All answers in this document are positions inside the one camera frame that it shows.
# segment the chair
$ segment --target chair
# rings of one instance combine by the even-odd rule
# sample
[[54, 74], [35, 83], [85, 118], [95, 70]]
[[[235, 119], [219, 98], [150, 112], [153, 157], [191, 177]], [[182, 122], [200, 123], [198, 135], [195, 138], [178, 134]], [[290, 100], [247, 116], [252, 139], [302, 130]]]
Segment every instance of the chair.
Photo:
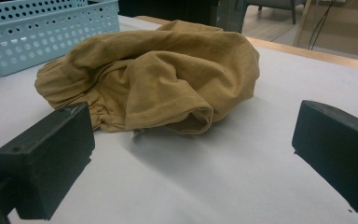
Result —
[[258, 6], [258, 10], [261, 11], [262, 7], [272, 7], [277, 9], [286, 9], [292, 11], [293, 24], [296, 24], [296, 6], [304, 5], [307, 0], [248, 0], [245, 13], [248, 6]]

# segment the white table surface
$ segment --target white table surface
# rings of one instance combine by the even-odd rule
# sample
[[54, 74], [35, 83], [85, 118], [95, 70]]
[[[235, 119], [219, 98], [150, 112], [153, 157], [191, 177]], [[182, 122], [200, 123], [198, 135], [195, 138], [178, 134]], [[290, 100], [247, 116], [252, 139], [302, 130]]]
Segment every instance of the white table surface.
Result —
[[[120, 17], [121, 30], [157, 24]], [[358, 223], [358, 214], [306, 162], [291, 140], [302, 100], [358, 117], [358, 70], [256, 48], [255, 97], [204, 134], [156, 128], [95, 132], [91, 163], [50, 222], [16, 223]], [[0, 147], [53, 109], [36, 92], [41, 65], [0, 77]]]

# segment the plastic basket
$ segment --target plastic basket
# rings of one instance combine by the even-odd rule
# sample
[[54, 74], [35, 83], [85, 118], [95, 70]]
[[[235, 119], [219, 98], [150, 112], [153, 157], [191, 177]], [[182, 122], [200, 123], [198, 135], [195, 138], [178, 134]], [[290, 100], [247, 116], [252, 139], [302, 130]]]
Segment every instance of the plastic basket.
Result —
[[61, 57], [93, 36], [119, 31], [117, 0], [0, 3], [0, 76]]

